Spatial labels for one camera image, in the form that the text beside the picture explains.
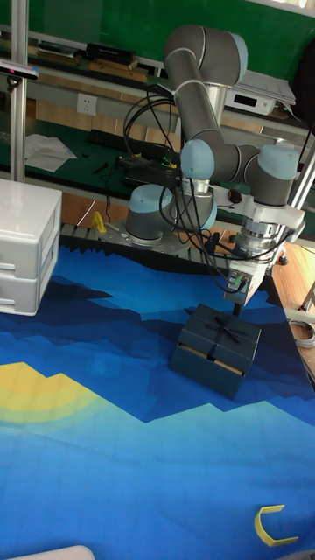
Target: electronic device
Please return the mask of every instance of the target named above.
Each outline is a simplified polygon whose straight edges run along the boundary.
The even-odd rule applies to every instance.
[[[78,52],[78,49],[73,49],[69,46],[58,45],[57,43],[49,43],[48,41],[41,41],[38,43],[38,49],[42,53],[60,54],[62,56],[72,59]]]
[[[98,144],[107,148],[115,148],[115,150],[127,151],[126,143],[123,136],[111,134],[110,132],[103,132],[102,130],[92,129],[87,134],[87,142],[91,144]],[[147,159],[156,159],[162,161],[164,158],[174,161],[179,157],[179,154],[163,146],[160,143],[145,142],[144,140],[129,140],[129,147],[134,154],[142,154]]]
[[[174,170],[171,167],[133,167],[126,172],[123,183],[132,188],[140,185],[175,186]]]
[[[13,79],[37,80],[39,78],[39,70],[35,66],[24,66],[7,59],[0,59],[0,73],[8,74]]]
[[[240,204],[240,202],[242,202],[242,195],[241,195],[240,191],[236,191],[235,189],[231,189],[230,191],[228,191],[228,199],[233,204]]]
[[[118,165],[120,167],[125,169],[127,172],[134,167],[141,167],[141,166],[150,165],[149,159],[146,159],[146,157],[143,157],[143,156],[136,156],[136,157],[133,157],[133,156],[130,156],[130,157],[119,156],[117,158],[116,162],[118,163]]]
[[[259,94],[240,92],[235,89],[227,91],[226,105],[236,109],[243,109],[258,115],[269,115],[276,105],[276,99],[262,97]]]
[[[112,45],[104,45],[103,43],[88,43],[87,56],[90,59],[105,59],[121,62],[122,64],[130,64],[135,58],[135,51],[119,49]]]

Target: dark blue box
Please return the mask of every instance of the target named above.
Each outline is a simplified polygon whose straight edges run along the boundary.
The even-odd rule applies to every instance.
[[[171,369],[233,399],[256,354],[261,330],[200,304],[183,327]]]

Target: white paper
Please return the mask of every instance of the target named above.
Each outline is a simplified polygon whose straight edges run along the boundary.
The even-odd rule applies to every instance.
[[[235,84],[234,89],[245,89],[253,93],[263,94],[279,101],[295,104],[295,97],[287,80],[273,78],[264,73],[247,70],[242,80]]]
[[[58,138],[31,134],[25,139],[25,163],[56,172],[68,159],[77,157]]]

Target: keyboard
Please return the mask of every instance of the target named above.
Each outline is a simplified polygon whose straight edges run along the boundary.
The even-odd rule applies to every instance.
[[[87,134],[87,142],[106,146],[107,148],[127,151],[123,136],[111,134],[110,132],[103,132],[102,130],[92,129]],[[145,142],[144,140],[130,138],[128,144],[134,154],[141,153],[143,157],[147,159],[162,161],[163,158],[167,158],[173,161],[179,156],[179,154],[171,150],[171,148],[163,146],[160,143]]]

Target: yellow clamp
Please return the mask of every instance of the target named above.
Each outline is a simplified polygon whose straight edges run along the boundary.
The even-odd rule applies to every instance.
[[[101,234],[105,234],[107,232],[102,217],[97,211],[93,214],[92,229],[97,229]]]
[[[281,511],[284,509],[284,506],[267,506],[261,507],[259,512],[255,517],[255,530],[258,536],[262,539],[262,541],[268,546],[279,546],[280,544],[291,544],[298,540],[298,536],[292,536],[288,539],[273,539],[270,535],[266,533],[263,528],[261,514],[273,514],[277,511]]]

